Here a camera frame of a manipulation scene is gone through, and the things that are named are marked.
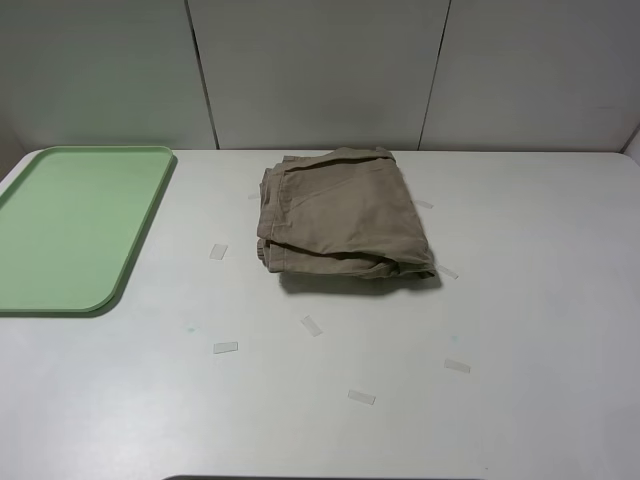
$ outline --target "folded fabric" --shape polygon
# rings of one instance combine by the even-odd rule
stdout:
[[[270,272],[434,275],[402,173],[383,148],[284,157],[265,171],[260,196],[258,257]]]

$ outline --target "beige cloth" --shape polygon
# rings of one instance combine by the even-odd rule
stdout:
[[[285,157],[260,185],[258,257],[270,272],[380,278],[435,268],[393,155]]]

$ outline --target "table surface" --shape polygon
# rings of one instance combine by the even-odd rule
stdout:
[[[285,153],[175,152],[113,310],[0,318],[0,478],[640,478],[638,165],[398,152],[459,275],[420,288],[267,273],[248,197]]]

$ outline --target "tape piece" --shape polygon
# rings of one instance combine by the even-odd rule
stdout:
[[[436,265],[436,270],[438,270],[440,273],[444,273],[445,275],[453,278],[454,280],[457,280],[459,277],[459,275],[456,272],[454,272],[453,270],[449,270],[447,267],[443,267],[442,265]]]
[[[351,400],[355,400],[356,402],[366,403],[367,405],[373,405],[373,403],[376,401],[376,397],[374,397],[373,395],[356,392],[355,390],[349,390],[349,395],[347,396]]]
[[[216,343],[213,346],[213,353],[228,353],[238,350],[238,342]]]
[[[456,362],[450,358],[447,358],[444,361],[444,368],[450,368],[451,370],[457,370],[462,373],[471,373],[471,367],[469,365],[462,362]]]
[[[309,331],[312,337],[317,337],[318,335],[322,335],[322,330],[320,329],[318,324],[313,321],[313,318],[311,318],[309,315],[307,315],[302,320],[300,320],[300,323],[302,323],[305,326],[305,328]]]
[[[413,203],[415,203],[416,205],[420,205],[421,207],[428,208],[429,210],[433,208],[433,205],[431,205],[429,202],[425,202],[424,200],[414,200]]]
[[[212,260],[222,260],[224,258],[224,254],[227,252],[227,247],[227,245],[216,243],[213,246],[213,250],[211,250],[209,258]]]

